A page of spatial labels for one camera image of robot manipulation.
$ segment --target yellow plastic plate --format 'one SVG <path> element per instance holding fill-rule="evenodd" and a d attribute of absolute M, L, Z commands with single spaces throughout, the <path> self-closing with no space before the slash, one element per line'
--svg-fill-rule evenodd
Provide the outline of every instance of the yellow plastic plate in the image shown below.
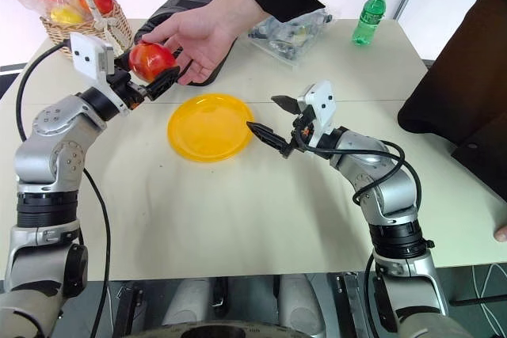
<path fill-rule="evenodd" d="M 250 141 L 252 112 L 238 98 L 206 94 L 182 104 L 167 124 L 171 146 L 189 160 L 212 162 L 237 154 Z"/>

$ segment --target plastic bottle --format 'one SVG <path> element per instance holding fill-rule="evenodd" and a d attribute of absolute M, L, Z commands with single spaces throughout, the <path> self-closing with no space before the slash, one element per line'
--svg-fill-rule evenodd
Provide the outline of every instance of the plastic bottle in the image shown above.
<path fill-rule="evenodd" d="M 369 45 L 373 40 L 375 30 L 386 12 L 386 0 L 368 0 L 352 34 L 355 45 Z"/>

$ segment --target hand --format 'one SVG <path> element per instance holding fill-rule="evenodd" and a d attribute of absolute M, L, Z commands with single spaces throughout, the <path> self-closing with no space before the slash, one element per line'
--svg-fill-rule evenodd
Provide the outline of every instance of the hand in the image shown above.
<path fill-rule="evenodd" d="M 507 241 L 507 226 L 503 226 L 496 233 L 494 233 L 494 238 L 497 241 Z"/>
<path fill-rule="evenodd" d="M 168 39 L 165 45 L 172 52 L 182 47 L 183 52 L 176 59 L 181 70 L 193 60 L 178 81 L 181 85 L 204 82 L 225 58 L 235 38 L 231 31 L 220 25 L 208 6 L 175 13 L 143 36 L 143 40 L 149 43 Z"/>
<path fill-rule="evenodd" d="M 202 83 L 226 57 L 234 39 L 269 16 L 255 0 L 213 0 L 204 7 L 175 13 L 143 36 L 149 43 L 167 40 L 165 45 L 183 52 L 176 63 L 189 69 L 178 81 Z"/>

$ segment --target bottle label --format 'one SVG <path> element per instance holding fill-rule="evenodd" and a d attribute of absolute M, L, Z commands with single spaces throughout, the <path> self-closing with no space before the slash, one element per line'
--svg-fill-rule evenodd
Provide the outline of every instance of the bottle label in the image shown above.
<path fill-rule="evenodd" d="M 369 13 L 368 11 L 365 11 L 363 9 L 363 12 L 361 12 L 360 19 L 361 21 L 367 24 L 378 24 L 380 23 L 382 16 L 383 15 L 375 15 L 374 13 Z"/>

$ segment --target table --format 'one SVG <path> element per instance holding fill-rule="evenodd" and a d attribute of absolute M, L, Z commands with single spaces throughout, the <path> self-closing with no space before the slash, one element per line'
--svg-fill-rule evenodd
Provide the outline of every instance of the table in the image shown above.
<path fill-rule="evenodd" d="M 198 164 L 179 157 L 166 138 L 172 112 L 202 93 L 242 98 L 256 121 L 288 137 L 293 116 L 270 96 L 297 97 L 320 79 L 334 84 L 337 127 L 391 140 L 405 150 L 422 181 L 419 220 L 425 237 L 436 242 L 436 266 L 507 261 L 507 246 L 492 237 L 507 218 L 505 202 L 450 157 L 449 143 L 410 134 L 396 123 L 397 111 L 425 73 L 398 23 L 383 21 L 371 47 L 349 42 L 355 23 L 331 25 L 297 69 L 240 39 L 210 86 L 176 85 L 156 102 L 109 123 L 90 148 L 86 166 L 108 205 L 111 279 L 364 269 L 372 250 L 368 226 L 351 200 L 352 186 L 328 162 L 297 152 L 284 160 L 255 139 L 234 158 Z M 141 24 L 132 21 L 133 29 Z M 35 56 L 49 46 L 44 43 Z M 16 222 L 18 81 L 0 101 L 2 273 L 9 228 Z M 48 58 L 28 83 L 25 126 L 46 104 L 83 90 L 70 61 L 61 55 Z M 89 279 L 101 279 L 105 229 L 86 180 L 78 217 L 90 251 Z"/>

